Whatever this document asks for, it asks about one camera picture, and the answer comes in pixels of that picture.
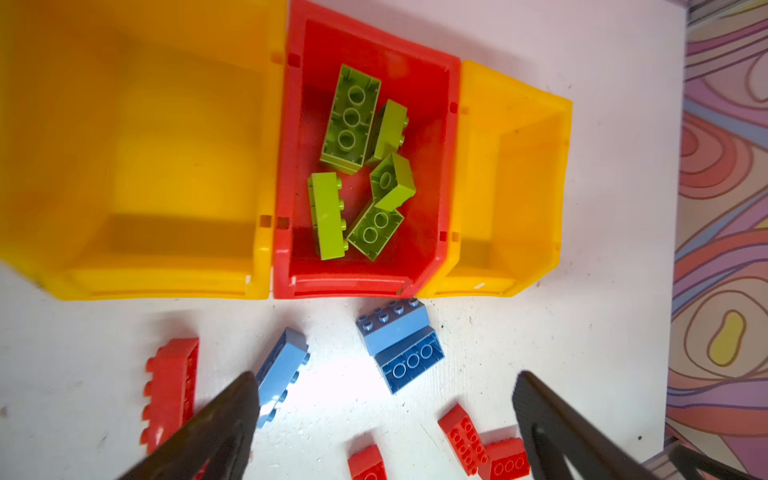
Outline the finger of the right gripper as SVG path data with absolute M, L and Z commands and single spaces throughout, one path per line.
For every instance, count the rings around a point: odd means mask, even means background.
M 674 443 L 665 449 L 665 453 L 674 471 L 666 479 L 719 479 L 719 480 L 759 480 L 749 473 L 719 462 L 683 444 Z

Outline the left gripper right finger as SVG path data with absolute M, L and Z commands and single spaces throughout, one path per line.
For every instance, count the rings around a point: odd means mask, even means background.
M 512 404 L 536 479 L 653 479 L 530 371 L 516 379 Z

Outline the red lego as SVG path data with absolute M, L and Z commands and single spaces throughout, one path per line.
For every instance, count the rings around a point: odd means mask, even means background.
M 387 480 L 384 461 L 375 444 L 353 454 L 348 467 L 352 480 Z
M 152 454 L 194 415 L 198 338 L 172 339 L 145 365 L 151 379 L 143 395 L 149 399 L 142 411 L 148 423 L 140 444 Z
M 484 446 L 487 462 L 479 468 L 483 480 L 515 480 L 531 472 L 524 442 L 510 438 Z
M 484 444 L 464 408 L 456 403 L 439 421 L 454 454 L 468 477 L 483 477 L 490 468 Z

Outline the green lego side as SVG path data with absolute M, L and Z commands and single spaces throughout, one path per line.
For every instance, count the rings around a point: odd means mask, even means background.
M 340 197 L 342 180 L 333 172 L 313 173 L 307 180 L 311 222 L 317 252 L 322 260 L 343 258 L 348 250 L 344 238 L 347 224 Z

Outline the green lego small bottom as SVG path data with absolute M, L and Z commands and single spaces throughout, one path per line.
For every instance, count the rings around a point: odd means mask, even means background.
M 391 153 L 370 173 L 373 205 L 393 211 L 414 197 L 415 186 L 410 162 L 405 157 Z

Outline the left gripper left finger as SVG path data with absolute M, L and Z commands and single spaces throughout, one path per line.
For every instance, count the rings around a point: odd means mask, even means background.
M 246 371 L 124 479 L 241 479 L 259 415 L 258 383 Z

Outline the green lego tall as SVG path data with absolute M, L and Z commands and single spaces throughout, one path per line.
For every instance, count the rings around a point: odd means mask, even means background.
M 364 165 L 382 82 L 342 64 L 320 161 L 348 175 Z

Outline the green lego square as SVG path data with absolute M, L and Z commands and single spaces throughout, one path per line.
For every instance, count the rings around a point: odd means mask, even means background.
M 388 100 L 373 119 L 365 164 L 376 165 L 389 154 L 396 153 L 405 141 L 404 130 L 408 124 L 407 108 Z

